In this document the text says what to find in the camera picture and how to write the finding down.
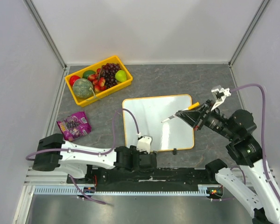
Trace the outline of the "whiteboard with yellow frame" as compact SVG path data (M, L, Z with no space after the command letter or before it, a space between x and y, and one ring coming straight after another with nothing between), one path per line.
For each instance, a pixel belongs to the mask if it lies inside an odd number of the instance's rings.
M179 118L164 121L191 105L192 97L189 94L130 98L122 102L122 107L134 115L141 135L152 137L153 151L186 150L194 147L192 127Z

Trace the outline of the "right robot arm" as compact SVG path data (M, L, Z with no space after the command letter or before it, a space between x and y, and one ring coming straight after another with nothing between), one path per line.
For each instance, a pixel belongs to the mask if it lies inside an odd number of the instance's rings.
M252 114L239 109L226 118L219 109L211 110L213 104L207 100L203 105L175 115L196 130L205 126L228 139L229 156L248 177L254 190L234 177L220 159L208 164L205 180L223 185L249 212L254 224L280 224L280 189L268 170L263 149L252 136L257 127Z

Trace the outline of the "white marker with yellow cap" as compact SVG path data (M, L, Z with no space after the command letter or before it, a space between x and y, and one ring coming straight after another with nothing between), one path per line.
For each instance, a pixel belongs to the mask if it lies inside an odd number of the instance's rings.
M179 115L181 112L186 112L186 111L195 109L195 108L197 108L198 106L200 106L200 103L199 103L199 102L196 102L196 103L192 104L191 106L189 106L189 107L187 107L187 108L185 108L185 109L183 109L183 110L180 110L180 111L176 112L175 114L169 116L168 118L164 119L161 123L167 122L167 121L169 121L169 120L171 120L171 119L177 117L177 115Z

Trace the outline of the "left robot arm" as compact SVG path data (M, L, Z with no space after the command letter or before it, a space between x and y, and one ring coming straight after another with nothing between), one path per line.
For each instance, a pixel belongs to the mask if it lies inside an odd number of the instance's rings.
M127 171L151 171L156 168L156 153L139 151L136 146L112 148L95 148L77 145L63 139L56 133L39 140L32 169L35 171L59 171L71 175L82 183L93 179L93 172L88 166L104 169L122 169Z

